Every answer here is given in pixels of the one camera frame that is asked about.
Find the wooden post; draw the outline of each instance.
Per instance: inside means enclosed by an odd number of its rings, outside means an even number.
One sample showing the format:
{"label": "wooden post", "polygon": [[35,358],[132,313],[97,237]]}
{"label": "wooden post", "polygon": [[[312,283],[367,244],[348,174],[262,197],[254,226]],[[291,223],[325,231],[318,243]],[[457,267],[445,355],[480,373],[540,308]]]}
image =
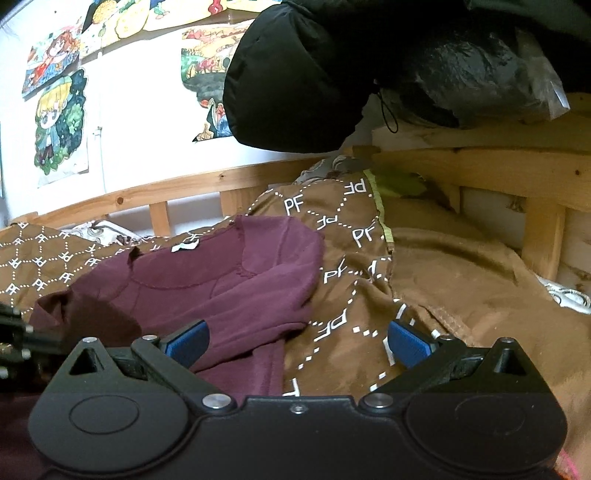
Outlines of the wooden post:
{"label": "wooden post", "polygon": [[452,185],[451,183],[438,182],[437,186],[445,194],[449,200],[449,205],[454,209],[456,213],[462,212],[462,191],[458,185]]}
{"label": "wooden post", "polygon": [[540,277],[556,280],[566,207],[553,200],[528,198],[521,258]]}
{"label": "wooden post", "polygon": [[220,192],[222,215],[233,216],[243,213],[267,189],[267,185],[247,187],[245,189],[227,190]]}
{"label": "wooden post", "polygon": [[171,236],[168,202],[150,204],[150,219],[152,220],[154,235]]}

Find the wooden rail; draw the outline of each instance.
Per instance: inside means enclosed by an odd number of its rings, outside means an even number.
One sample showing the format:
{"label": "wooden rail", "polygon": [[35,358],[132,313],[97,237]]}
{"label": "wooden rail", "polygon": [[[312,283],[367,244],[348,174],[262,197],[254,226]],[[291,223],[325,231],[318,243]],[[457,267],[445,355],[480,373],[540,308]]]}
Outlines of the wooden rail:
{"label": "wooden rail", "polygon": [[307,157],[175,177],[107,193],[43,215],[28,213],[13,221],[36,222],[60,228],[148,205],[154,233],[168,236],[171,234],[167,206],[169,200],[220,192],[222,213],[234,215],[256,200],[269,184],[291,183],[319,159]]}

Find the colorful illustration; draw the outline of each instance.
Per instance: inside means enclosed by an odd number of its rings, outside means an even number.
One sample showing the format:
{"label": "colorful illustration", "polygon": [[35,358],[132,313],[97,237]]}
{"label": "colorful illustration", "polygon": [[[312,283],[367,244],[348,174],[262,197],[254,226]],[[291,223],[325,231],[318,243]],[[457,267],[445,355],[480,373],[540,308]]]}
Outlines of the colorful illustration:
{"label": "colorful illustration", "polygon": [[246,10],[247,12],[262,12],[265,8],[280,4],[281,0],[227,0],[228,8]]}
{"label": "colorful illustration", "polygon": [[82,143],[84,127],[84,70],[56,80],[41,93],[35,121],[35,166],[43,171],[40,184],[50,183],[64,176],[88,169],[87,156],[72,160],[72,154]]}
{"label": "colorful illustration", "polygon": [[216,15],[225,9],[226,0],[151,0],[150,14],[144,30],[179,27]]}
{"label": "colorful illustration", "polygon": [[226,0],[94,0],[80,36],[80,58],[141,30],[161,30],[222,12]]}
{"label": "colorful illustration", "polygon": [[27,96],[48,80],[61,74],[78,60],[82,19],[76,25],[64,27],[31,47],[22,95]]}
{"label": "colorful illustration", "polygon": [[203,116],[198,115],[200,133],[194,141],[232,136],[222,102],[223,84],[238,43],[251,23],[191,28],[183,33],[181,80],[205,109]]}
{"label": "colorful illustration", "polygon": [[141,31],[148,19],[150,0],[103,0],[92,23],[80,36],[80,58]]}

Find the white wall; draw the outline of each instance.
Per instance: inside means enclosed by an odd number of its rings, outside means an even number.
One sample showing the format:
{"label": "white wall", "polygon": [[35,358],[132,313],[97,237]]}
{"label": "white wall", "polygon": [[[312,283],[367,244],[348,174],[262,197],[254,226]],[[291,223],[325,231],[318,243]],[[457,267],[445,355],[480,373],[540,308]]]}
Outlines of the white wall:
{"label": "white wall", "polygon": [[[34,42],[85,15],[87,3],[34,0],[0,30],[0,142],[12,217],[49,212],[105,192],[179,175],[301,156],[246,147],[234,138],[192,142],[202,129],[205,109],[180,80],[180,37],[186,27],[179,27],[141,32],[106,48],[102,56],[84,60],[89,173],[38,189],[33,158],[40,94],[26,101],[21,97],[27,55]],[[102,132],[95,135],[98,127]],[[347,143],[371,143],[370,128],[360,125],[353,138]],[[221,219],[217,197],[171,202],[176,231]],[[150,229],[147,209],[113,218],[139,233]]]}

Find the blue gripper pad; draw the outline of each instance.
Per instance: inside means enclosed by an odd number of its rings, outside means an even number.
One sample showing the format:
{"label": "blue gripper pad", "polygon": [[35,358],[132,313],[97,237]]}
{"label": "blue gripper pad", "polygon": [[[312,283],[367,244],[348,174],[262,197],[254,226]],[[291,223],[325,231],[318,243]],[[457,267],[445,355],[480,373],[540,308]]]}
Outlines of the blue gripper pad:
{"label": "blue gripper pad", "polygon": [[412,368],[431,355],[431,345],[413,335],[398,322],[390,322],[388,346],[394,357],[406,368]]}
{"label": "blue gripper pad", "polygon": [[164,354],[189,368],[206,352],[208,346],[209,327],[205,321],[201,321],[168,340]]}

